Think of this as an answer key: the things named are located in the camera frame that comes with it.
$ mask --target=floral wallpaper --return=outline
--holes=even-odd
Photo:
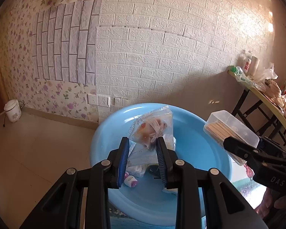
[[[36,12],[78,0],[5,0],[0,8],[0,65],[10,99],[45,112],[98,121],[98,108],[87,103],[95,86],[33,78],[32,21]]]

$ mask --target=black metal table frame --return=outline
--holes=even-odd
[[[244,122],[244,124],[254,133],[258,134],[259,136],[262,136],[265,131],[271,126],[273,125],[275,128],[274,130],[270,133],[269,137],[270,139],[273,139],[277,134],[279,134],[281,136],[281,138],[284,141],[284,146],[286,145],[286,139],[285,139],[285,135],[286,135],[286,130],[282,133],[280,131],[280,129],[282,128],[282,123],[278,120],[278,118],[276,118],[275,115],[272,115],[271,118],[269,118],[269,116],[266,115],[266,113],[260,108],[260,105],[263,103],[261,100],[258,100],[258,102],[256,102],[251,108],[249,108],[245,113],[242,113],[240,111],[241,106],[243,105],[247,95],[249,94],[249,89],[244,89],[242,96],[240,97],[239,101],[237,102],[234,110],[232,111],[232,115],[236,116],[239,115],[239,117],[242,119],[242,121]],[[251,114],[254,110],[258,109],[268,120],[268,122],[263,125],[260,129],[258,129],[257,131],[254,130],[253,126],[249,123],[249,121],[247,120],[247,116],[249,114]]]

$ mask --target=tiled floor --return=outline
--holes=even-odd
[[[11,123],[0,116],[0,216],[19,228],[66,169],[90,167],[94,130],[23,113]]]

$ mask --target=clear plastic container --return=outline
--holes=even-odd
[[[221,147],[223,147],[224,139],[229,136],[241,140],[254,148],[256,148],[259,143],[259,137],[254,132],[225,110],[211,113],[203,129],[215,139]],[[230,152],[227,153],[239,165],[244,165],[247,162]]]

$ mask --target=baseboard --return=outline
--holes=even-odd
[[[43,117],[43,118],[53,120],[53,121],[59,121],[62,123],[73,125],[73,126],[80,126],[80,127],[93,129],[93,130],[97,129],[98,127],[98,123],[96,122],[84,121],[84,120],[77,119],[77,118],[70,118],[70,117],[59,115],[59,114],[51,114],[51,113],[47,113],[47,112],[44,112],[38,109],[29,108],[26,106],[22,108],[22,111],[28,114],[31,114],[31,115],[36,115],[36,116]]]

